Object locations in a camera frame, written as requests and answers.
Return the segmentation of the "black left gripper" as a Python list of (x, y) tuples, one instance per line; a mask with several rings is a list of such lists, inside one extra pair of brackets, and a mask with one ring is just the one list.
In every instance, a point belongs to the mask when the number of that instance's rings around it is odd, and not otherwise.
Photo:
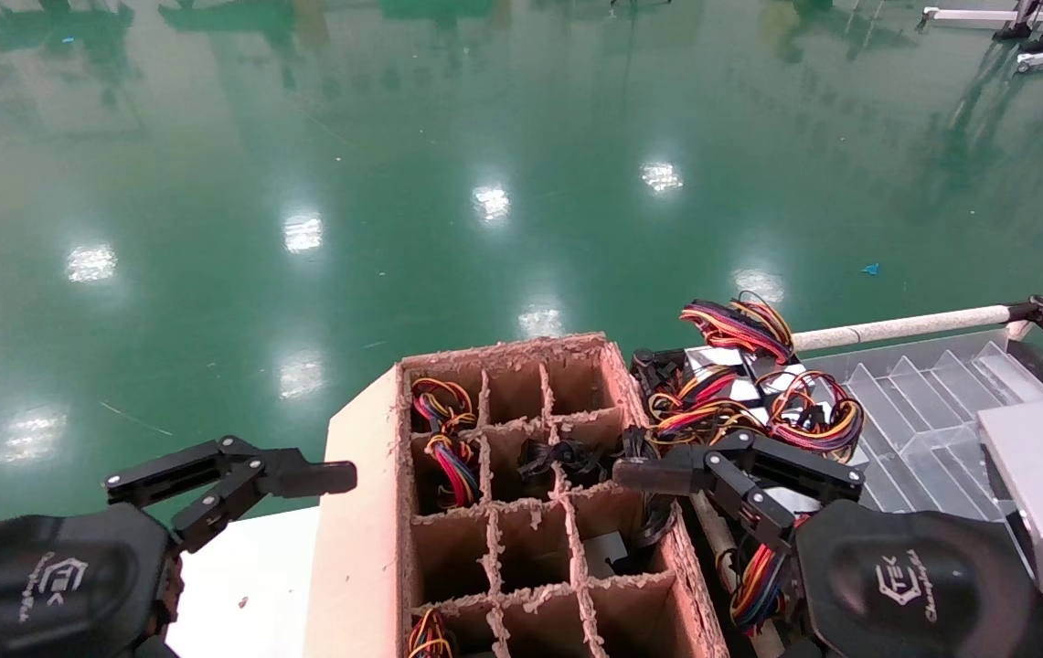
[(181, 565), (129, 504), (0, 521), (0, 657), (171, 657)]

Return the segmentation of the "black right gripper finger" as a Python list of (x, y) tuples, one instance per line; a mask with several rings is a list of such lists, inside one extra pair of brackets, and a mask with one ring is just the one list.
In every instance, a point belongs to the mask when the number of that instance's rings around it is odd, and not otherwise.
[(676, 446), (663, 458), (622, 459), (612, 478), (626, 490), (671, 496), (708, 493), (721, 511), (776, 553), (789, 554), (796, 516), (768, 495), (784, 488), (826, 505), (859, 499), (865, 478), (856, 468), (765, 436), (735, 430), (717, 444)]

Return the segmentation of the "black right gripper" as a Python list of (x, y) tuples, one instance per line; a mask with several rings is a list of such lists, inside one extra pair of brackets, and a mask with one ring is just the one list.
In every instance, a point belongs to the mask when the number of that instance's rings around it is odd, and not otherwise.
[(1010, 657), (1038, 605), (997, 522), (838, 501), (793, 551), (804, 627), (836, 657)]

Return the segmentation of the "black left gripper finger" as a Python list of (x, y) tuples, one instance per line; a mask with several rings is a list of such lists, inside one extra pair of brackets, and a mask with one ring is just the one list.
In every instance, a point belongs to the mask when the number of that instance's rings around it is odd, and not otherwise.
[(171, 527), (176, 549), (196, 553), (267, 496), (299, 499), (354, 490), (357, 467), (348, 460), (309, 462), (295, 447), (261, 449), (224, 436), (125, 468), (108, 476), (104, 487), (108, 504), (140, 509), (205, 487), (199, 499), (175, 513)]

